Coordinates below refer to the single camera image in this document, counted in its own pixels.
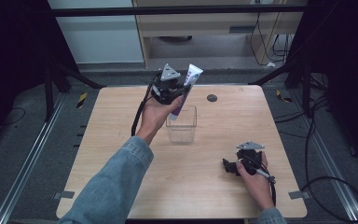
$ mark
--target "light wood tabletop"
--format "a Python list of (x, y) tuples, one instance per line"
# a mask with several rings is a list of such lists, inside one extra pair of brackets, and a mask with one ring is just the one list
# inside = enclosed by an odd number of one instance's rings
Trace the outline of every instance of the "light wood tabletop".
[[(58, 217), (69, 211), (91, 177), (131, 137), (145, 91), (144, 86), (101, 89), (65, 186), (75, 196), (61, 198)], [(216, 95), (217, 101), (209, 102), (209, 94)], [(235, 161), (236, 145), (247, 141), (265, 146), (262, 150), (269, 172), (276, 177), (277, 208), (283, 216), (307, 214), (302, 199), (289, 197), (298, 185), (259, 86), (194, 86), (185, 105), (197, 107), (195, 140), (171, 143), (167, 128), (159, 130), (150, 145), (155, 158), (129, 218), (257, 217), (257, 206), (241, 178), (226, 173), (222, 163), (223, 158)]]

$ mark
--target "person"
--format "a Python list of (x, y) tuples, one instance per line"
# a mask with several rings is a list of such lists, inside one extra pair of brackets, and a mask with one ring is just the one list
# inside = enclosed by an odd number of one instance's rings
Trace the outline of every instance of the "person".
[[(170, 105), (161, 105), (153, 97), (150, 98), (145, 104), (136, 135), (130, 137), (87, 183), (59, 223), (125, 223), (153, 160), (149, 145), (167, 116), (182, 101), (180, 96)], [(265, 155), (263, 162), (267, 166)], [(238, 168), (246, 187), (262, 210), (258, 220), (261, 223), (283, 223), (284, 218), (270, 199), (267, 179), (259, 174), (248, 175), (241, 165)]]

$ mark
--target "tube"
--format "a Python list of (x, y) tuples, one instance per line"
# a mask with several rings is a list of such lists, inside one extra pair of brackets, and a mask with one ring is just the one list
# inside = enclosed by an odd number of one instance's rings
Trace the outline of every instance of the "tube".
[(186, 80), (185, 80), (185, 86), (191, 85), (190, 90), (188, 91), (188, 93), (184, 94), (182, 104), (178, 108), (173, 110), (173, 112), (170, 114), (170, 119), (176, 120), (178, 118), (179, 113), (182, 110), (183, 105), (185, 104), (185, 100), (191, 91), (191, 88), (193, 88), (193, 85), (196, 83), (197, 79), (199, 79), (202, 72), (203, 72), (202, 69), (198, 68), (197, 66), (195, 66), (193, 64), (190, 64), (188, 66), (187, 76), (186, 76)]

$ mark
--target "blue denim jacket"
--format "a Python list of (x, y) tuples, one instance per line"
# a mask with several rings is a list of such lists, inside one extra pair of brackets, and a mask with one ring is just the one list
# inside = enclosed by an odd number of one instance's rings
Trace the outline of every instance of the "blue denim jacket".
[[(131, 137), (80, 192), (59, 223), (125, 223), (153, 160), (149, 145)], [(260, 213), (260, 223), (285, 223), (276, 208)]]

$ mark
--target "white wall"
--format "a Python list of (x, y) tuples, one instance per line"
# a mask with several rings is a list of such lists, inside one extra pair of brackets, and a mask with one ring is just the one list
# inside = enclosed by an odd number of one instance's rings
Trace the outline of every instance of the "white wall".
[[(131, 0), (48, 0), (51, 8), (132, 7)], [(76, 63), (143, 63), (134, 16), (57, 18)]]

